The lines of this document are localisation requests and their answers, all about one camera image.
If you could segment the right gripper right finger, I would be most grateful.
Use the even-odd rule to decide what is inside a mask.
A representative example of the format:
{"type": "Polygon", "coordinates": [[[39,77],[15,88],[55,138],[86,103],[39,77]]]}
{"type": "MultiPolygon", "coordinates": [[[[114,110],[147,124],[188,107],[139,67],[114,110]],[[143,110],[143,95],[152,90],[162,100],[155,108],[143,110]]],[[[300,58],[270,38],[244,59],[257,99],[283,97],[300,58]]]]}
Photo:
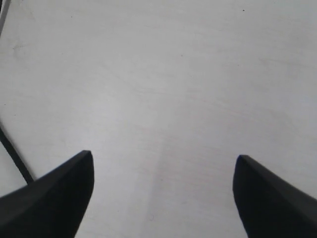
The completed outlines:
{"type": "Polygon", "coordinates": [[[237,158],[232,190],[249,238],[317,236],[317,200],[248,155],[237,158]]]}

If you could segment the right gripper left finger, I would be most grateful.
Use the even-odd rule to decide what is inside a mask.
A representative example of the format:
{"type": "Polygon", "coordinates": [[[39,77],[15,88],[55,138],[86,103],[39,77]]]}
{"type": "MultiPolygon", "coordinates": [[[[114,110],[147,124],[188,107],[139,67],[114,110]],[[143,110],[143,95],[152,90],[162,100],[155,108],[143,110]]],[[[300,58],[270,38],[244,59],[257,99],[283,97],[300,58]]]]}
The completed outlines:
{"type": "Polygon", "coordinates": [[[0,199],[2,238],[73,238],[94,189],[91,151],[81,151],[0,199]]]}

